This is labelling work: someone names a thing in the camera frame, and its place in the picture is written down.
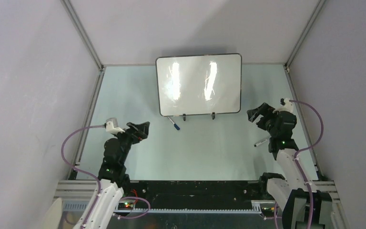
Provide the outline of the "white whiteboard black frame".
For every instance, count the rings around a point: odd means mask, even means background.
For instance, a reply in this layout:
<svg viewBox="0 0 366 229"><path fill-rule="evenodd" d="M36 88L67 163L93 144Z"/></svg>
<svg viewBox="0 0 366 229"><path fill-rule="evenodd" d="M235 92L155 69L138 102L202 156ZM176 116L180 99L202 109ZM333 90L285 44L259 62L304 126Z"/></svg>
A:
<svg viewBox="0 0 366 229"><path fill-rule="evenodd" d="M239 53L162 56L155 61L161 116L235 114L241 110Z"/></svg>

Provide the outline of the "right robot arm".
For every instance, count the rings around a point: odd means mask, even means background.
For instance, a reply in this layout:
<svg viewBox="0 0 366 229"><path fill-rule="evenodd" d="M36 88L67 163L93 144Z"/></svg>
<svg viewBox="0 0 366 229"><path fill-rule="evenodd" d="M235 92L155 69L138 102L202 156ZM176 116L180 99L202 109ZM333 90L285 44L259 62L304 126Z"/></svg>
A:
<svg viewBox="0 0 366 229"><path fill-rule="evenodd" d="M258 193L263 199L274 198L273 219L277 221L277 209L281 209L284 229L331 229L333 200L318 189L302 165L300 154L310 148L300 149L292 138L297 124L295 103L282 99L279 108L263 103L247 111L248 120L269 133L268 151L285 175L265 173L266 182L258 186Z"/></svg>

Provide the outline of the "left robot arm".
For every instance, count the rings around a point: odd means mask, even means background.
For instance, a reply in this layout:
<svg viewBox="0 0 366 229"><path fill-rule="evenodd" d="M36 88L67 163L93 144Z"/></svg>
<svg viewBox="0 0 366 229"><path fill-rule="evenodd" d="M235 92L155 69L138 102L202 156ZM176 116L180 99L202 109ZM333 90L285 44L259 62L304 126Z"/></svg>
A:
<svg viewBox="0 0 366 229"><path fill-rule="evenodd" d="M116 118L110 118L102 125L84 127L82 130L104 128L113 138L104 143L104 153L98 175L76 169L92 176L97 182L87 208L75 229L104 229L108 226L120 200L130 196L132 186L126 173L125 162L132 145L148 138L150 122L127 123L127 128L118 126Z"/></svg>

